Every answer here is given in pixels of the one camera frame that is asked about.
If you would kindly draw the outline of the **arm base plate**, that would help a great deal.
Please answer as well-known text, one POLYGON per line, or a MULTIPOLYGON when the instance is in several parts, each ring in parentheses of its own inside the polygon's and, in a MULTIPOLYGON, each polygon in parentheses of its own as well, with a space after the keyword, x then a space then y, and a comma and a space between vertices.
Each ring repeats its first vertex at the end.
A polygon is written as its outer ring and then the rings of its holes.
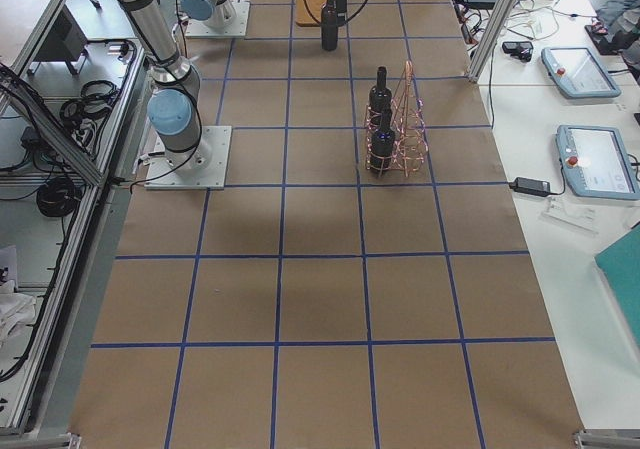
POLYGON ((160 137, 149 161, 144 187, 150 190, 223 190, 232 140, 231 126, 205 126, 195 151, 167 152, 160 137))
POLYGON ((251 2, 249 0, 227 0, 216 7, 213 16, 205 21, 190 19, 186 29, 187 38, 198 39, 243 39, 248 29, 251 2))

